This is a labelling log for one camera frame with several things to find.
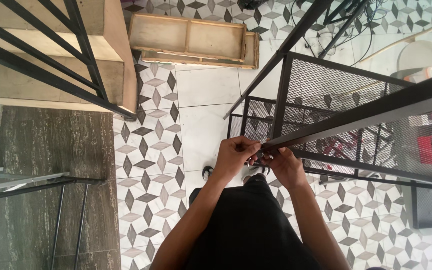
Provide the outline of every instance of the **foot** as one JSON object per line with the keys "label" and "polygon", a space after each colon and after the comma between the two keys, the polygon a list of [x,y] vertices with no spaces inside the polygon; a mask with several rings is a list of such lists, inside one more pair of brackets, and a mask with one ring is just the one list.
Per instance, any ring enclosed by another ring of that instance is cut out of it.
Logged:
{"label": "foot", "polygon": [[204,181],[208,181],[208,177],[213,174],[213,167],[206,166],[204,169],[202,169],[202,179]]}
{"label": "foot", "polygon": [[256,175],[256,174],[262,174],[264,176],[267,176],[270,171],[271,171],[271,168],[253,166],[251,169],[249,169],[249,174],[244,176],[241,179],[241,181],[243,181],[243,183],[245,183],[246,181],[248,181],[248,179],[251,176]]}

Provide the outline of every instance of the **hand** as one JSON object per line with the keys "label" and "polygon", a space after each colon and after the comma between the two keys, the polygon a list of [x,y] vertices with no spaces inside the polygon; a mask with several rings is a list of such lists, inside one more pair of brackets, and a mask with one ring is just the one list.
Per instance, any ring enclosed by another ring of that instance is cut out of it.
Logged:
{"label": "hand", "polygon": [[279,154],[273,155],[273,158],[269,153],[264,153],[261,162],[271,167],[276,178],[287,190],[307,185],[308,180],[301,159],[296,158],[287,147],[279,148],[278,152]]}
{"label": "hand", "polygon": [[260,148],[259,141],[253,141],[244,136],[222,140],[211,178],[220,179],[227,184],[239,173],[249,157],[251,157],[250,165],[258,160],[256,152]]}

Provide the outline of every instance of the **wooden frame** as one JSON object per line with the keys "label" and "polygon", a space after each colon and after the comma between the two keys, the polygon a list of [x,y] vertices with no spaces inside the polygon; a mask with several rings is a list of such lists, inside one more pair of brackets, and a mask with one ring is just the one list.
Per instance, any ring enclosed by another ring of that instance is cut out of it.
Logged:
{"label": "wooden frame", "polygon": [[246,32],[246,57],[244,62],[231,61],[226,59],[207,59],[183,55],[171,55],[155,51],[142,51],[141,60],[151,63],[166,63],[176,65],[208,65],[244,69],[259,68],[259,34]]}
{"label": "wooden frame", "polygon": [[136,13],[129,23],[131,49],[244,62],[246,25]]}

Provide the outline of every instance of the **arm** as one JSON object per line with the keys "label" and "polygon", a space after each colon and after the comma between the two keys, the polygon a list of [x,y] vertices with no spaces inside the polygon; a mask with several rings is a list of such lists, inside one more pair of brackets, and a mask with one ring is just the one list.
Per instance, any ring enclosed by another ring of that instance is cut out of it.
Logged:
{"label": "arm", "polygon": [[270,159],[264,155],[263,163],[269,164],[279,182],[291,196],[297,225],[303,244],[325,269],[350,269],[336,239],[329,231],[315,195],[306,180],[303,163],[288,148],[280,148],[279,155]]}
{"label": "arm", "polygon": [[159,247],[151,270],[180,269],[183,266],[196,239],[206,229],[223,188],[238,174],[249,157],[251,164],[257,160],[255,153],[260,148],[258,141],[243,136],[221,142],[213,174]]}

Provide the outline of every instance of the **dark marble floor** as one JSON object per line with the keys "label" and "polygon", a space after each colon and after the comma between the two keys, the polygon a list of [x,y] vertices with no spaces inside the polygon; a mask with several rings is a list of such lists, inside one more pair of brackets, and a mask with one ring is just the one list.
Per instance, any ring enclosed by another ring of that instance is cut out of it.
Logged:
{"label": "dark marble floor", "polygon": [[[2,109],[0,167],[22,175],[70,172],[107,179],[89,186],[78,269],[120,269],[111,113]],[[0,199],[0,270],[49,269],[61,188]],[[84,185],[65,188],[55,269],[72,269]]]}

